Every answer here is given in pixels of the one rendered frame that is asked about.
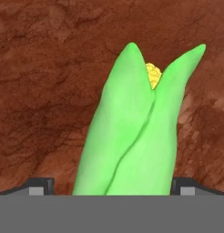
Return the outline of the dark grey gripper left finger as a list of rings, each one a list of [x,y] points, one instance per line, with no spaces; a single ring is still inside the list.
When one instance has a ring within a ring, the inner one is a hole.
[[[0,195],[49,196],[55,194],[54,185],[52,177],[32,177],[19,187],[0,192]]]

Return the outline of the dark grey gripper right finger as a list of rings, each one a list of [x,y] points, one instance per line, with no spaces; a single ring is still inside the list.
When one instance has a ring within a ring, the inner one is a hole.
[[[205,187],[190,177],[174,177],[172,180],[170,194],[175,196],[223,196],[224,192],[211,187]]]

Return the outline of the green husked corn cob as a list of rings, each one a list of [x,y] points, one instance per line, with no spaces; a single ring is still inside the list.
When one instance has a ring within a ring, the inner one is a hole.
[[[170,194],[178,115],[187,82],[205,50],[201,44],[184,53],[152,87],[138,46],[125,46],[90,123],[76,172],[75,196]]]

